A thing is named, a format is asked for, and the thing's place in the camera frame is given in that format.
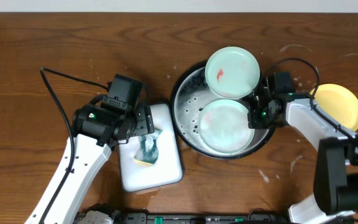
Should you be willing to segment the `yellow plate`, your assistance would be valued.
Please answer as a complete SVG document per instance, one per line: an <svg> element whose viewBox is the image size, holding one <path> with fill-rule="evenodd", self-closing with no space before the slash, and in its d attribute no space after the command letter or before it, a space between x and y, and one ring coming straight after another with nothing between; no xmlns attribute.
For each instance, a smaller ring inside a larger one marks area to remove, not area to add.
<svg viewBox="0 0 358 224"><path fill-rule="evenodd" d="M314 96L319 106L347 129L358 129L358 99L347 88L337 84L323 84Z"/></svg>

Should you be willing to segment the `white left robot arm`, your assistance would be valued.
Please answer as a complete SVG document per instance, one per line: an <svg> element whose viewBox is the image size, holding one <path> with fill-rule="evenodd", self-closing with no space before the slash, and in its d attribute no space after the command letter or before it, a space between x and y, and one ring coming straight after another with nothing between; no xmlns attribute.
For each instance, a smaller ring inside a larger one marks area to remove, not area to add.
<svg viewBox="0 0 358 224"><path fill-rule="evenodd" d="M113 150L154 132L148 101L119 109L118 98L99 95L75 111L62 159L27 223L72 223Z"/></svg>

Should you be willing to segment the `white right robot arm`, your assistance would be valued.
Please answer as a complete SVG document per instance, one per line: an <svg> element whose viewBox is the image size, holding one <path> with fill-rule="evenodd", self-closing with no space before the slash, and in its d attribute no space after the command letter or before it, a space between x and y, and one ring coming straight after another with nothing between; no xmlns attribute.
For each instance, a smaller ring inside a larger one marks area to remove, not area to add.
<svg viewBox="0 0 358 224"><path fill-rule="evenodd" d="M264 81L253 91L251 129L290 126L317 150L313 194L288 209L292 223L329 223L358 212L358 134L340 125L290 81Z"/></svg>

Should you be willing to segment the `green and yellow sponge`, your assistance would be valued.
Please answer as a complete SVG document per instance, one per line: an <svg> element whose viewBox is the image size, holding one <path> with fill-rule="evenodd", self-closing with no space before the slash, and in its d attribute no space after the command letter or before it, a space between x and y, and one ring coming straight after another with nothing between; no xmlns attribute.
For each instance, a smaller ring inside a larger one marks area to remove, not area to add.
<svg viewBox="0 0 358 224"><path fill-rule="evenodd" d="M139 137L140 148L136 152L134 159L142 164L153 165L158 159L157 141L162 130L155 129L154 133Z"/></svg>

